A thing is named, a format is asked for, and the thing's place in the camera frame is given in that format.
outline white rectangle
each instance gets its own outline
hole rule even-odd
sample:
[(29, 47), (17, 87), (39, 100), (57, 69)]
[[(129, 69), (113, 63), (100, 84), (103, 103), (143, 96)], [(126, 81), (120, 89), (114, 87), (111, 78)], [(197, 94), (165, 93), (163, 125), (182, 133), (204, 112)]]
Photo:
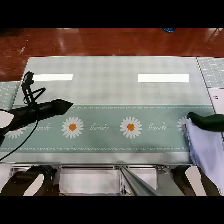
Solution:
[(189, 74), (138, 74), (138, 82), (189, 82)]
[(34, 75), (34, 81), (68, 81), (72, 80), (73, 74), (39, 74)]

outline purple cloth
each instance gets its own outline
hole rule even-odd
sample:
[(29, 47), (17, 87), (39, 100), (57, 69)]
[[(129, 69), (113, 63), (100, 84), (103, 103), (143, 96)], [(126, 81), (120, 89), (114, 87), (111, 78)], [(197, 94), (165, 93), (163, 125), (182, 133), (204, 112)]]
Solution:
[(206, 176), (224, 192), (224, 151), (219, 132), (202, 130), (187, 119), (190, 157)]

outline dark green object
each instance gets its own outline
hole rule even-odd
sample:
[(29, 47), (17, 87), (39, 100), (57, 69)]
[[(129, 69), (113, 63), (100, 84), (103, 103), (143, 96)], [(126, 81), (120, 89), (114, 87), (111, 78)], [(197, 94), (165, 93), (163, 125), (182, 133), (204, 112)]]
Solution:
[(223, 114), (213, 114), (211, 116), (202, 117), (194, 112), (189, 112), (187, 117), (201, 129), (207, 131), (224, 132)]

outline blue object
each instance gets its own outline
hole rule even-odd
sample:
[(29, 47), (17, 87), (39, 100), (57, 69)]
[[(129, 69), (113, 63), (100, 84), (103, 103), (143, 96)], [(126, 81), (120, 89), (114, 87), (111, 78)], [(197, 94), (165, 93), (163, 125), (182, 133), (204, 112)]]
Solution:
[(176, 31), (176, 28), (163, 28), (164, 31), (172, 33)]

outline black cable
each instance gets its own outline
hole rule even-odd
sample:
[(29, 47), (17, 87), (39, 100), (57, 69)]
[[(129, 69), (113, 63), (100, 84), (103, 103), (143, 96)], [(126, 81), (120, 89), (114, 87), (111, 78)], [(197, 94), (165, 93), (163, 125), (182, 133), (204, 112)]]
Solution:
[(33, 128), (33, 130), (30, 132), (30, 134), (25, 138), (25, 140), (18, 146), (16, 147), (15, 149), (13, 149), (11, 152), (9, 152), (8, 154), (6, 154), (5, 156), (3, 156), (2, 158), (0, 158), (0, 161), (2, 161), (3, 159), (5, 159), (6, 157), (10, 156), (12, 153), (14, 153), (16, 150), (18, 150), (29, 138), (30, 136), (33, 134), (33, 132), (36, 130), (37, 128), (37, 125), (39, 123), (39, 117), (38, 117), (38, 114), (37, 114), (37, 120), (36, 120), (36, 124), (35, 124), (35, 127)]

